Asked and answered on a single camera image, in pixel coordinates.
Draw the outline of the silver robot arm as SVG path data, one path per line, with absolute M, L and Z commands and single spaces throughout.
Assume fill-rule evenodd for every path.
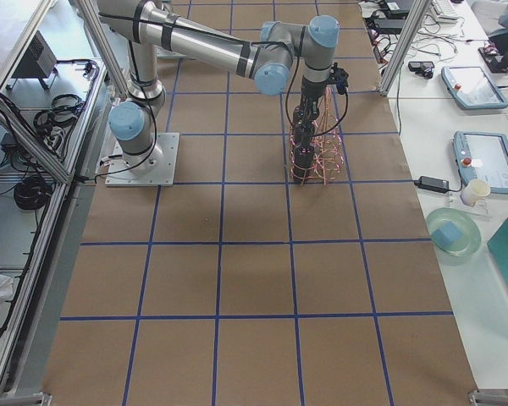
M 97 6 L 101 21 L 137 47 L 161 47 L 225 69 L 253 80 L 264 95 L 284 91 L 297 58 L 305 64 L 301 97 L 308 106 L 329 85 L 346 92 L 347 74 L 334 63 L 340 25 L 332 16 L 316 16 L 308 25 L 268 21 L 260 40 L 252 42 L 182 18 L 153 1 L 100 1 Z
M 108 123 L 122 150 L 124 165 L 139 176 L 152 169 L 157 151 L 156 116 L 165 101 L 165 89 L 157 76 L 153 45 L 128 42 L 128 98 L 109 113 Z

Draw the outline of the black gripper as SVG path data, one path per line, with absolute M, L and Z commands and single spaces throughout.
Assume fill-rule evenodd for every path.
M 328 81 L 313 82 L 306 77 L 301 79 L 302 124 L 314 123 L 319 117 L 319 98 L 325 93 Z

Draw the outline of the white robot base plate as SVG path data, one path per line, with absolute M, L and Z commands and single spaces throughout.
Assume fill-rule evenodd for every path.
M 185 55 L 180 52 L 173 52 L 161 47 L 156 47 L 158 59 L 180 59 L 185 58 Z

